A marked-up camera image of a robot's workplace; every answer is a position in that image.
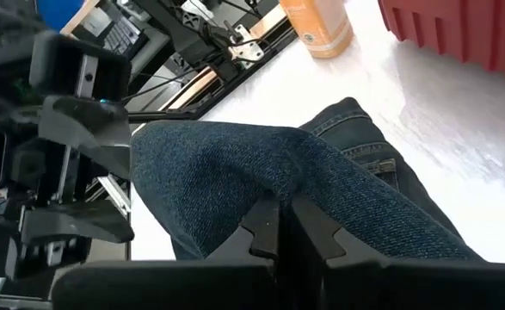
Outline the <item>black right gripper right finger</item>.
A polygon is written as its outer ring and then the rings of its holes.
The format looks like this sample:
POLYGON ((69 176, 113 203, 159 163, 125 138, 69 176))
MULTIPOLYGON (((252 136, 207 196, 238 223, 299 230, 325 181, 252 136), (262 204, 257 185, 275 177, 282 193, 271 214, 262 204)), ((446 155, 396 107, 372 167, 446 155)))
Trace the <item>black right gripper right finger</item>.
POLYGON ((286 223, 301 309, 505 310, 505 263, 387 257, 303 196, 286 223))

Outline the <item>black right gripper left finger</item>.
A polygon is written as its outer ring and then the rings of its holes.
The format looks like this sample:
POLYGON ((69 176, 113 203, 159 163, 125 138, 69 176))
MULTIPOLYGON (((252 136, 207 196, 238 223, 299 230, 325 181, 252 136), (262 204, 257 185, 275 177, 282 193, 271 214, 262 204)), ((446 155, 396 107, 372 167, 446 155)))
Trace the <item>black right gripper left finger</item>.
POLYGON ((54 285, 54 310, 275 309, 280 205, 259 199, 232 235, 200 260, 100 262, 54 285))

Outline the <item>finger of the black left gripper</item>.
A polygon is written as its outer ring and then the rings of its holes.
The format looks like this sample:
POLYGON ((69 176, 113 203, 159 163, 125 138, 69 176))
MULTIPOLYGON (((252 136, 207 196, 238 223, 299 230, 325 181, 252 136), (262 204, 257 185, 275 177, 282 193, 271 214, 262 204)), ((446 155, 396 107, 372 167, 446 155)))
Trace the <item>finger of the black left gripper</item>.
POLYGON ((120 244, 134 238, 126 217, 106 200, 27 210, 21 234, 25 243, 79 236, 120 244))
POLYGON ((130 177, 131 131, 128 113, 120 105, 49 96, 40 111, 38 133, 72 147, 118 177, 130 177))

